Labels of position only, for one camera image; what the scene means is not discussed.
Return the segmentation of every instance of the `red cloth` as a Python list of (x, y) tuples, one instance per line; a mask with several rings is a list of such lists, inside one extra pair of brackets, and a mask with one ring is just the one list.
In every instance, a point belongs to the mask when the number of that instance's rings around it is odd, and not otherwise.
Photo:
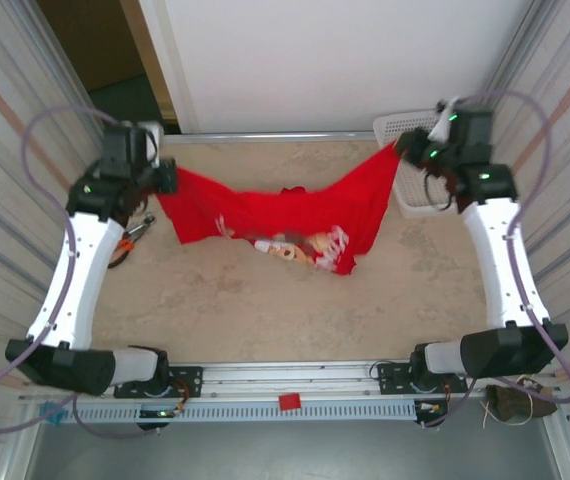
[(313, 192), (236, 192), (178, 168), (177, 193), (158, 198), (181, 243), (244, 238), (258, 250), (345, 275), (374, 243), (399, 161), (389, 145)]

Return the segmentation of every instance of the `beige floor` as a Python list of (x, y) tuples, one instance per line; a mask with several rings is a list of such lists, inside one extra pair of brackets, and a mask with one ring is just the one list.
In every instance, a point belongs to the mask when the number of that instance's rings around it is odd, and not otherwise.
[[(315, 188), (376, 150), (373, 142), (169, 145), (180, 165), (238, 188)], [(180, 245), (158, 222), (107, 273), (94, 343), (145, 344), (174, 362), (407, 357), (420, 342), (485, 328), (474, 247), (456, 215), (406, 220), (395, 201), (372, 251), (340, 277), (256, 251), (244, 240)]]

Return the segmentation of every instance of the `red tag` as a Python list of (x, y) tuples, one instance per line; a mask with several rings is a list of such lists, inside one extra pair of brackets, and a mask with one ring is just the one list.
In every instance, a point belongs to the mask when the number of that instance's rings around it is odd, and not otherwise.
[(289, 395), (281, 395), (278, 397), (278, 404), (282, 411), (296, 410), (301, 408), (301, 396), (298, 393), (290, 393)]

